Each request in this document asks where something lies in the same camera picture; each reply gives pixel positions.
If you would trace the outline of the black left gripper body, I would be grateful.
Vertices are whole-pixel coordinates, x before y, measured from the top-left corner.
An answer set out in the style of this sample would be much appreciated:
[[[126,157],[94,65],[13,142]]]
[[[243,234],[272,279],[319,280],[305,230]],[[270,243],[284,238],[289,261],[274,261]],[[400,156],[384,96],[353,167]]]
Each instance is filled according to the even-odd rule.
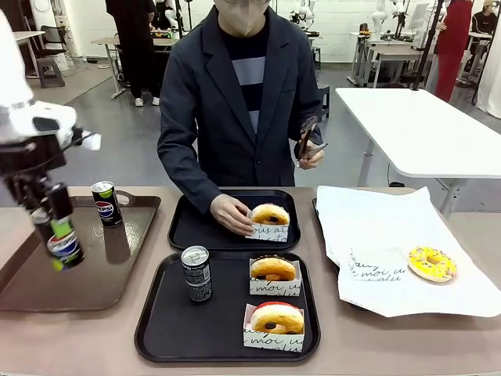
[[[66,158],[55,136],[35,136],[1,145],[1,182],[13,200],[29,212],[47,209],[49,172],[63,167]]]

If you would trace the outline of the person's left hand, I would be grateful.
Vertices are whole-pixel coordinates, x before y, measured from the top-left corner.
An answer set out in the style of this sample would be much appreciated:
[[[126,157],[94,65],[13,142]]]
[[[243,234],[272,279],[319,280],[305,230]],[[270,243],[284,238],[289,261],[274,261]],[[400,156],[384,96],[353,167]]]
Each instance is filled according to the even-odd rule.
[[[321,145],[314,144],[308,141],[306,144],[300,142],[297,144],[299,147],[297,154],[296,167],[302,170],[309,170],[316,168],[321,160],[324,158],[324,149],[327,143]]]

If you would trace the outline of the person's right hand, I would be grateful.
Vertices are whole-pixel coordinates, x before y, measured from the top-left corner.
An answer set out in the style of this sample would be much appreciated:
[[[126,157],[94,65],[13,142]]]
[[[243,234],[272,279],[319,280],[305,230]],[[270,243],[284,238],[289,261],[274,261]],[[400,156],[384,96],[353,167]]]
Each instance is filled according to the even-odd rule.
[[[247,217],[249,208],[234,197],[219,194],[211,202],[210,212],[218,223],[232,233],[246,237],[254,232],[252,221]]]

